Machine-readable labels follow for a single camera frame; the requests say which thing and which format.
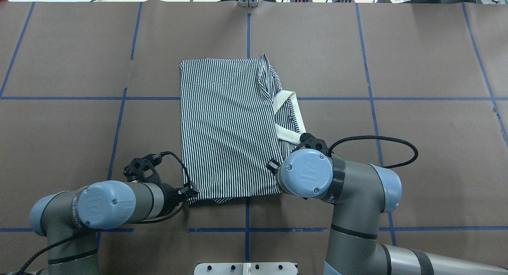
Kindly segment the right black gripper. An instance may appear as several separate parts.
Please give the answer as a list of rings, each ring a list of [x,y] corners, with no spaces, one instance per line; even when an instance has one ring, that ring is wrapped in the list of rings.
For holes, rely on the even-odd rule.
[[[281,163],[276,161],[276,159],[271,159],[266,164],[266,168],[270,171],[272,175],[276,176],[281,168]]]

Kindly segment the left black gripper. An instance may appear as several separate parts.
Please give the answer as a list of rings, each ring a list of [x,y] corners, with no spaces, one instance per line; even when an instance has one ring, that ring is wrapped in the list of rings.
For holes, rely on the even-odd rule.
[[[180,188],[174,188],[167,183],[163,183],[161,191],[164,195],[164,204],[158,214],[159,216],[169,215],[180,203],[185,203],[188,199],[196,197],[199,194],[197,186],[192,181],[185,183]]]

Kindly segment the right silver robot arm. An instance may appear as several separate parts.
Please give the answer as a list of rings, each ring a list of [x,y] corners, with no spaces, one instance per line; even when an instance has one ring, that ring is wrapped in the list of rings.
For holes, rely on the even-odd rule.
[[[507,274],[502,267],[381,244],[380,217],[394,211],[402,195],[392,170],[312,149],[296,150],[282,163],[271,159],[266,167],[283,192],[333,205],[325,275]]]

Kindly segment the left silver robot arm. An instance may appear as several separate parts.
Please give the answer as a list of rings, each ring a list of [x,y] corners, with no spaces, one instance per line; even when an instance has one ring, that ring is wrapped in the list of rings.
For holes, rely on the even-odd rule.
[[[16,274],[28,275],[30,264],[48,253],[48,267],[35,271],[36,275],[98,275],[98,232],[165,221],[196,195],[193,182],[173,188],[165,183],[102,181],[43,197],[33,205],[29,219],[34,233],[45,237],[48,246]]]

